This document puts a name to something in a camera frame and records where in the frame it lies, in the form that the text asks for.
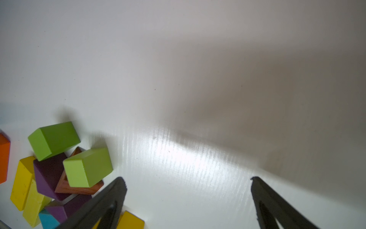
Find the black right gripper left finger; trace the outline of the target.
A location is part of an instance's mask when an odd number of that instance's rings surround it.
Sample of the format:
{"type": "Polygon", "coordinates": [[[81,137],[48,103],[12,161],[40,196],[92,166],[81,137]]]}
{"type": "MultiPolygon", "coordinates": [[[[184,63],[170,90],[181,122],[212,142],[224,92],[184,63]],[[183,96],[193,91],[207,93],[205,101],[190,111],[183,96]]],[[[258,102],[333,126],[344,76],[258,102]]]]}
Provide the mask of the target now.
{"type": "Polygon", "coordinates": [[[99,229],[116,229],[126,194],[125,180],[117,177],[57,228],[91,229],[98,224],[99,229]]]}

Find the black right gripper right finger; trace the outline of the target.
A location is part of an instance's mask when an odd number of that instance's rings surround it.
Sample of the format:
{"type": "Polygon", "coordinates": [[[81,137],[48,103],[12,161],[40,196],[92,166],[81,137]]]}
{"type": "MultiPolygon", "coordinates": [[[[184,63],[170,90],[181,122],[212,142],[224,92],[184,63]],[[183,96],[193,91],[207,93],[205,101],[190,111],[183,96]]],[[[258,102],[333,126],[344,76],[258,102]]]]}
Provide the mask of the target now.
{"type": "Polygon", "coordinates": [[[251,193],[261,229],[317,229],[260,177],[251,178],[251,193]]]}

